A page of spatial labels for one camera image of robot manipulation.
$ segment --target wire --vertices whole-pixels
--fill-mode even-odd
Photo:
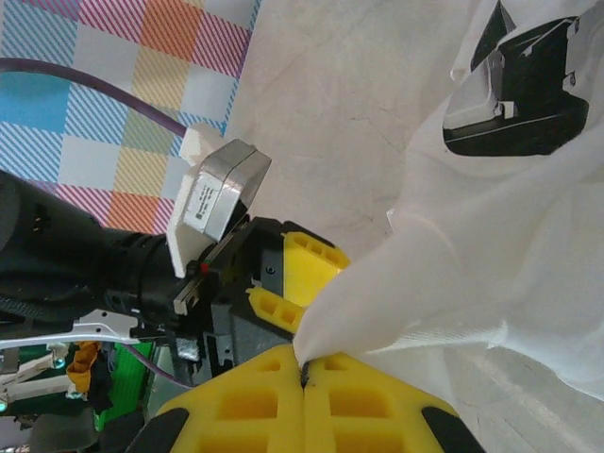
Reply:
[[[147,357],[145,357],[143,354],[141,354],[139,351],[137,351],[130,344],[122,344],[122,347],[126,351],[128,351],[130,354],[132,354],[149,371],[155,373],[156,375],[161,376],[162,378],[165,378],[165,379],[169,380],[173,384],[177,385],[178,387],[182,387],[183,389],[190,390],[190,389],[192,389],[194,387],[193,385],[189,385],[189,384],[185,384],[184,382],[180,382],[178,379],[176,379],[174,376],[172,376],[167,371],[163,371],[155,363],[153,363],[151,360],[149,360]]]
[[[138,97],[111,85],[105,80],[101,80],[94,75],[82,73],[77,69],[46,61],[39,61],[37,59],[0,59],[0,73],[45,74],[47,76],[70,80],[79,85],[92,88],[93,90],[121,102],[125,106],[138,111],[141,115],[146,116],[158,125],[165,127],[180,137],[184,137],[185,132],[187,131],[187,127],[166,115],[161,110],[146,104]]]

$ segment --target white fabric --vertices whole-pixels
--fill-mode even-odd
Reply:
[[[515,35],[579,15],[595,1],[503,3]],[[477,14],[489,15],[495,2],[483,4],[491,5]],[[452,71],[458,82],[485,17],[475,18],[461,47]],[[601,62],[596,87],[604,89]],[[548,157],[447,152],[443,103],[407,149],[402,193],[389,216],[393,235],[310,306],[294,339],[298,361],[339,351],[500,345],[604,400],[600,92],[583,133]]]

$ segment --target label sticker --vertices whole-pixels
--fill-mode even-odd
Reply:
[[[199,175],[187,203],[183,219],[186,225],[201,233],[204,232],[222,186],[222,181],[213,176]]]

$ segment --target plaid fabric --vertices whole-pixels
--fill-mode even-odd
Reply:
[[[260,0],[0,0],[0,55],[98,76],[224,133]],[[0,168],[108,227],[165,231],[181,139],[46,75],[0,74]]]

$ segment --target checkered tablecloth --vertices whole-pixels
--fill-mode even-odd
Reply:
[[[0,0],[0,55],[98,76],[223,133],[260,0]],[[88,88],[0,74],[0,168],[109,227],[165,231],[181,139]]]

